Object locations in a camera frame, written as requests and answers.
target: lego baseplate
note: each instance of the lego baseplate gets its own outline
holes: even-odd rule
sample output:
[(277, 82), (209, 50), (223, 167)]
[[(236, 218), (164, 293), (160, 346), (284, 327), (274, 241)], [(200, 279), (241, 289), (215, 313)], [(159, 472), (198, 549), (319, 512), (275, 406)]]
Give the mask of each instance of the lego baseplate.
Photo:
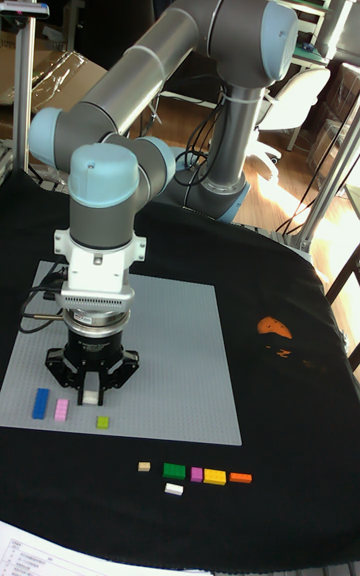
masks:
[[(39, 264), (35, 285), (50, 266)], [(125, 385), (106, 391), (102, 407), (78, 406), (76, 391), (61, 387), (44, 364), (48, 349), (65, 345), (66, 326), (19, 333), (0, 392), (0, 426), (241, 445), (214, 288), (138, 275), (130, 284), (135, 301), (123, 345), (139, 352), (140, 368)], [(27, 307), (57, 310), (41, 294)], [(38, 388), (50, 390), (44, 419), (32, 418)], [(64, 421), (54, 420), (58, 399), (70, 399)], [(109, 418), (107, 428), (96, 427), (99, 416)]]

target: black tablecloth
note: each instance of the black tablecloth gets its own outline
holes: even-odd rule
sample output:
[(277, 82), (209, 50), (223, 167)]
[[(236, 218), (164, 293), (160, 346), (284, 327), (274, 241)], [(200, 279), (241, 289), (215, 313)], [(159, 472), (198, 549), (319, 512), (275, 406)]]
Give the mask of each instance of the black tablecloth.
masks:
[[(38, 262), (54, 260), (53, 232), (67, 226), (67, 196), (22, 173), (1, 187), (1, 378)], [(160, 203), (135, 229), (148, 248), (133, 272), (214, 285), (243, 445), (0, 428), (0, 519), (155, 567), (259, 572), (359, 560), (359, 400), (313, 267), (255, 232)], [(259, 333), (268, 316), (292, 339)], [(139, 460), (152, 463), (146, 476)], [(168, 496), (164, 462), (253, 482), (187, 480), (182, 497)]]

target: aluminum pole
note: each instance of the aluminum pole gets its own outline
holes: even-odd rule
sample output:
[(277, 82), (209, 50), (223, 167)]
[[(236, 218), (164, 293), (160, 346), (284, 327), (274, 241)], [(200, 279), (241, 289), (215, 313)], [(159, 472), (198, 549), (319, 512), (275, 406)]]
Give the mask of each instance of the aluminum pole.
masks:
[(330, 172), (313, 204), (310, 214), (296, 236), (285, 236), (290, 247), (308, 251), (321, 219), (338, 191), (343, 180), (351, 171), (360, 152), (360, 107), (356, 112), (345, 140), (341, 145)]
[[(36, 3), (37, 0), (18, 0)], [(15, 92), (13, 128), (13, 169), (28, 170), (29, 148), (28, 129), (31, 115), (31, 83), (34, 64), (35, 18), (29, 18), (27, 25), (16, 36), (15, 53)]]

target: white paper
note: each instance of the white paper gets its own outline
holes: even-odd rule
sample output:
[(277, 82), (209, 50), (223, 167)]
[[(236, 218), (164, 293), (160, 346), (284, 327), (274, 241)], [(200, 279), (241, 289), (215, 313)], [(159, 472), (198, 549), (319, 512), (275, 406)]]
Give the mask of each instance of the white paper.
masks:
[[(173, 576), (174, 573), (179, 572), (112, 563), (80, 554), (0, 522), (1, 576)], [(200, 573), (210, 576), (209, 572)]]

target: magenta lego brick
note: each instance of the magenta lego brick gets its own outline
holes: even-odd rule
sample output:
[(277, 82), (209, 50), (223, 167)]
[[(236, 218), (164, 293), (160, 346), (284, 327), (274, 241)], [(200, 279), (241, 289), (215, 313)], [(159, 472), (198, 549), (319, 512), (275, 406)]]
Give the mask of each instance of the magenta lego brick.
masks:
[(202, 483), (203, 470), (201, 467), (192, 467), (190, 470), (190, 480), (192, 483)]
[(69, 400), (67, 398), (59, 398), (56, 401), (54, 420), (65, 421), (67, 417), (68, 407), (69, 407)]

